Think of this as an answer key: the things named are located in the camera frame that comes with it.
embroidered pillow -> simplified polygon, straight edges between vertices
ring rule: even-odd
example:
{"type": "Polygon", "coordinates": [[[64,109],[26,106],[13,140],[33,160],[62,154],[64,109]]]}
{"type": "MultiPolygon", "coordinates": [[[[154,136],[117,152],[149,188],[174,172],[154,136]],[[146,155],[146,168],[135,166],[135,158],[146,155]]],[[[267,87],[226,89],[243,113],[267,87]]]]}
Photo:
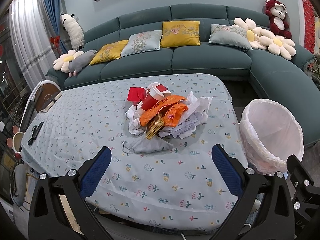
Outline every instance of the embroidered pillow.
{"type": "Polygon", "coordinates": [[[163,22],[161,48],[200,45],[199,21],[163,22]]]}
{"type": "Polygon", "coordinates": [[[108,62],[113,59],[117,59],[121,57],[121,52],[124,47],[127,45],[129,40],[117,41],[114,43],[110,43],[104,45],[97,53],[97,55],[92,59],[90,65],[108,62]]]}
{"type": "Polygon", "coordinates": [[[121,52],[121,57],[145,51],[159,50],[161,36],[162,31],[150,31],[131,35],[128,44],[121,52]]]}
{"type": "Polygon", "coordinates": [[[212,24],[209,43],[233,46],[244,51],[252,50],[246,30],[239,27],[212,24]]]}

trash bin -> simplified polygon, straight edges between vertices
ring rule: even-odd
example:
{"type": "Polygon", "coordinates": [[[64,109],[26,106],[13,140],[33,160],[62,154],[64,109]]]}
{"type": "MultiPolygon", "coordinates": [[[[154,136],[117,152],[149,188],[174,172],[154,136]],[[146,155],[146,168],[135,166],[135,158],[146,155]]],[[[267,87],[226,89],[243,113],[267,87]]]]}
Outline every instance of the trash bin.
{"type": "Polygon", "coordinates": [[[286,161],[294,154],[302,161],[303,133],[291,112],[269,99],[251,101],[240,122],[247,159],[263,174],[286,173],[286,161]]]}

red bow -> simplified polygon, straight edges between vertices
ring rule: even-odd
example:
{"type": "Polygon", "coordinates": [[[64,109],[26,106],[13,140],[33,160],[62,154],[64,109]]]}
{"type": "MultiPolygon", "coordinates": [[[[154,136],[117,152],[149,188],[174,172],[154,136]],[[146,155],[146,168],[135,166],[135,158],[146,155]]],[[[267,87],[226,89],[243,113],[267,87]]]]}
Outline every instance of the red bow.
{"type": "Polygon", "coordinates": [[[59,41],[60,41],[60,36],[57,36],[55,38],[50,38],[50,42],[53,44],[53,49],[58,50],[59,48],[59,41]]]}

drawstring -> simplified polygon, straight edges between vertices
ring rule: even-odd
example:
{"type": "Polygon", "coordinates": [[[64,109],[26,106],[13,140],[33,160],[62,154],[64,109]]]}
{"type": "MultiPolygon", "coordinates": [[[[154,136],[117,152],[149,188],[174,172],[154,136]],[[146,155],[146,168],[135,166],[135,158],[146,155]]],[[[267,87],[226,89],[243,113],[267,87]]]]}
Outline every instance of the drawstring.
{"type": "Polygon", "coordinates": [[[127,148],[127,147],[124,145],[124,142],[122,142],[121,144],[122,144],[122,151],[123,151],[124,153],[130,153],[130,152],[132,151],[132,149],[129,149],[129,148],[127,148]]]}
{"type": "Polygon", "coordinates": [[[183,233],[180,232],[180,234],[181,234],[183,240],[186,240],[186,238],[184,237],[183,233]]]}

panda plush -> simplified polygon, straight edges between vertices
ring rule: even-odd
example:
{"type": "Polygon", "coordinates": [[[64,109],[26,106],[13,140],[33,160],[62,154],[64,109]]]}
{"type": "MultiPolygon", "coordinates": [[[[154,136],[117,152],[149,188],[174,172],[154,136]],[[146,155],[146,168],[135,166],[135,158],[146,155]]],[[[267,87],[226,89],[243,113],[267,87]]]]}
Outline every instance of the panda plush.
{"type": "Polygon", "coordinates": [[[63,29],[66,30],[69,34],[71,46],[75,51],[78,51],[84,46],[84,35],[82,28],[78,22],[73,19],[74,14],[61,14],[60,20],[63,25],[63,29]]]}
{"type": "Polygon", "coordinates": [[[266,15],[270,18],[270,30],[274,35],[280,35],[291,39],[292,34],[288,31],[289,24],[285,18],[287,16],[287,9],[281,2],[277,0],[266,0],[266,15]]]}

